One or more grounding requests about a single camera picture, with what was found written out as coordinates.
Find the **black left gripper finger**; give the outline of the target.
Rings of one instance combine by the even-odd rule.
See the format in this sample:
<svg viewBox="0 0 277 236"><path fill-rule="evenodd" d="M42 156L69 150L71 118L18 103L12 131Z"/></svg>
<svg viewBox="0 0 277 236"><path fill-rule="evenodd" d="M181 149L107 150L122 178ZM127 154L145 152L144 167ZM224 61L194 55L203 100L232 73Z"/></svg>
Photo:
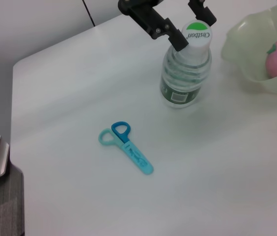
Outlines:
<svg viewBox="0 0 277 236"><path fill-rule="evenodd" d="M118 9L126 16L130 16L150 37L168 35L168 40L176 51L181 51L189 44L181 31L170 19L164 19L154 6L163 0L118 0Z"/></svg>
<svg viewBox="0 0 277 236"><path fill-rule="evenodd" d="M209 26L212 26L217 19L210 9L204 6L204 2L205 0L189 0L188 6L195 14L197 20L201 20Z"/></svg>

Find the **clear water bottle green label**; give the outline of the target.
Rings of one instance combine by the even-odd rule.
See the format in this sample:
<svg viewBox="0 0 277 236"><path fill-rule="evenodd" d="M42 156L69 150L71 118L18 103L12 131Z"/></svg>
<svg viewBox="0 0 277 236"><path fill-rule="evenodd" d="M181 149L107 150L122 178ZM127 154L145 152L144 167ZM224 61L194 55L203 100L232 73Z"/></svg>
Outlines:
<svg viewBox="0 0 277 236"><path fill-rule="evenodd" d="M165 103L185 108L196 100L204 81L209 77L213 37L210 26L201 20L184 25L182 35L186 48L176 51L170 46L163 60L160 91Z"/></svg>

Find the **blue child scissors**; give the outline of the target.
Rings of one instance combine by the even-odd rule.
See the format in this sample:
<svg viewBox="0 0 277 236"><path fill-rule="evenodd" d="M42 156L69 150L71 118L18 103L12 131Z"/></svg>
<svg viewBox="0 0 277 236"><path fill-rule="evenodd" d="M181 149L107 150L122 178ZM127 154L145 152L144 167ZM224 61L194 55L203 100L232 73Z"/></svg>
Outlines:
<svg viewBox="0 0 277 236"><path fill-rule="evenodd" d="M126 126L123 133L117 131L117 127ZM131 131L130 125L125 121L118 121L111 125L111 128L104 129L98 137L98 141L104 146L115 145L119 147L129 157L129 159L145 175L154 172L154 167L142 152L130 141L128 135Z"/></svg>

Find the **green glass fruit bowl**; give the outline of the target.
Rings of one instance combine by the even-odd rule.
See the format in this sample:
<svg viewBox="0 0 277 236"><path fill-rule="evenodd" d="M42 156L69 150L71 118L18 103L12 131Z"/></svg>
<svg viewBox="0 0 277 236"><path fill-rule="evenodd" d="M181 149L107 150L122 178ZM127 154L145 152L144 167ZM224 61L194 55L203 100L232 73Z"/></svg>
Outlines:
<svg viewBox="0 0 277 236"><path fill-rule="evenodd" d="M248 15L231 28L221 56L235 64L249 82L277 94L277 77L271 78L265 66L267 52L276 42L277 5Z"/></svg>

